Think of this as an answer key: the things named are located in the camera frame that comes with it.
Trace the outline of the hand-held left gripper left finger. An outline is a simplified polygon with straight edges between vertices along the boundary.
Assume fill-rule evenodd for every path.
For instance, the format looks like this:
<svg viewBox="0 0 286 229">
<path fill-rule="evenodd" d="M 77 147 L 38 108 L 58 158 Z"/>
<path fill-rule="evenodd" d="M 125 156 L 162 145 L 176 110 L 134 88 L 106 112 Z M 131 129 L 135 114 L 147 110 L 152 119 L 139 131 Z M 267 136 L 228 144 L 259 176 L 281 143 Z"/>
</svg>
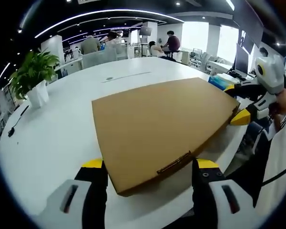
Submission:
<svg viewBox="0 0 286 229">
<path fill-rule="evenodd" d="M 107 201 L 108 172 L 101 158 L 82 165 L 47 198 L 37 215 L 40 229 L 103 229 Z"/>
</svg>

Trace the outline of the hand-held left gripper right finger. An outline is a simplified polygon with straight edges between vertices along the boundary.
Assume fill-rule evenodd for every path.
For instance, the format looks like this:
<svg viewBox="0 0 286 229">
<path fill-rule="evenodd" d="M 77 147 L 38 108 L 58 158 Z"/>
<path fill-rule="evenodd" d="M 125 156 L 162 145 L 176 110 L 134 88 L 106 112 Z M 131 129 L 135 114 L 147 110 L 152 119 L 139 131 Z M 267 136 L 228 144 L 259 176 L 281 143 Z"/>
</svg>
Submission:
<svg viewBox="0 0 286 229">
<path fill-rule="evenodd" d="M 257 229 L 260 218 L 253 199 L 235 181 L 227 179 L 213 161 L 192 163 L 193 209 L 200 229 Z"/>
</svg>

